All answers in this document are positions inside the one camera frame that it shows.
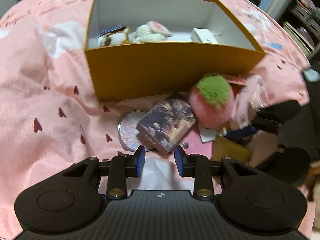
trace open box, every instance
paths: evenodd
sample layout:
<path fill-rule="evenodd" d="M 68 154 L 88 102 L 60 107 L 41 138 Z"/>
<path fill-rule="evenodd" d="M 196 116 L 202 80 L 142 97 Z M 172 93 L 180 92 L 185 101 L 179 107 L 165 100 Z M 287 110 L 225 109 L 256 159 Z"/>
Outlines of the open box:
<path fill-rule="evenodd" d="M 148 21 L 163 24 L 172 37 L 98 48 L 103 30 L 128 22 L 133 33 Z M 209 29 L 219 44 L 193 42 L 194 28 Z M 265 52 L 219 0 L 94 0 L 85 54 L 103 102 L 188 91 L 206 73 L 243 75 Z"/>

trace pink fuzzy pom-pom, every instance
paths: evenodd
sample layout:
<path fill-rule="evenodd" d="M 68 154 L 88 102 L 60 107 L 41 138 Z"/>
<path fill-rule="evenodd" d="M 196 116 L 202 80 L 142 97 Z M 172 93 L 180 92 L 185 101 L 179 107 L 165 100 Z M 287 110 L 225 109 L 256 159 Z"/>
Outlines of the pink fuzzy pom-pom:
<path fill-rule="evenodd" d="M 215 105 L 209 104 L 204 97 L 200 95 L 198 88 L 193 87 L 190 93 L 189 103 L 198 121 L 204 127 L 214 129 L 230 120 L 234 104 L 234 95 L 230 88 L 228 102 L 218 108 Z"/>

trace bed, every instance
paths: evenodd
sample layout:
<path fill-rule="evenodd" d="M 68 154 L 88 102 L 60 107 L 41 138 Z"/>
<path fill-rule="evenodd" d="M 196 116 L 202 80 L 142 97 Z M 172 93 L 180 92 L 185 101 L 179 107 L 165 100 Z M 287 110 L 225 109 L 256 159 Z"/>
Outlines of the bed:
<path fill-rule="evenodd" d="M 247 77 L 236 97 L 233 129 L 249 123 L 249 108 L 297 100 L 308 103 L 301 70 L 308 61 L 290 36 L 247 0 L 220 0 L 260 43 L 267 55 Z M 117 135 L 121 117 L 150 110 L 166 95 L 99 103 L 83 52 L 92 0 L 22 0 L 0 20 L 0 239 L 13 239 L 21 227 L 14 201 L 25 188 L 89 156 L 110 160 L 125 153 Z M 276 138 L 261 137 L 264 151 L 254 149 L 251 165 L 268 157 Z M 129 190 L 192 189 L 179 178 L 173 156 L 147 153 L 142 179 Z M 104 192 L 101 182 L 99 192 Z M 216 193 L 220 187 L 217 182 Z M 307 196 L 308 188 L 301 186 Z M 300 231 L 309 236 L 313 202 Z"/>

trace round tin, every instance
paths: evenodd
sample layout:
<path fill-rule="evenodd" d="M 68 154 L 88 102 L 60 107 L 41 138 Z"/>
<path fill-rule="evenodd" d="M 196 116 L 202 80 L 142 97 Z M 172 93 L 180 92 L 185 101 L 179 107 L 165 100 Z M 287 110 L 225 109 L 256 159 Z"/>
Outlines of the round tin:
<path fill-rule="evenodd" d="M 138 139 L 139 131 L 136 129 L 138 122 L 147 112 L 132 111 L 124 116 L 118 124 L 119 140 L 127 151 L 135 152 L 143 143 Z M 146 151 L 154 150 L 153 146 L 146 146 Z"/>

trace paper tag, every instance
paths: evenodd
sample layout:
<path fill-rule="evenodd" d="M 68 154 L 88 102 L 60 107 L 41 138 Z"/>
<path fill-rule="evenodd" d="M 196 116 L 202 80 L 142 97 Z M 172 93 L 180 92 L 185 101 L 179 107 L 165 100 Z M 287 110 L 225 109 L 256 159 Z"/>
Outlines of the paper tag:
<path fill-rule="evenodd" d="M 235 84 L 235 85 L 240 85 L 240 86 L 247 85 L 246 80 L 242 77 L 235 77 L 235 76 L 229 76 L 229 75 L 223 75 L 223 74 L 217 74 L 217 73 L 212 73 L 212 75 L 224 77 L 228 81 L 229 84 Z"/>

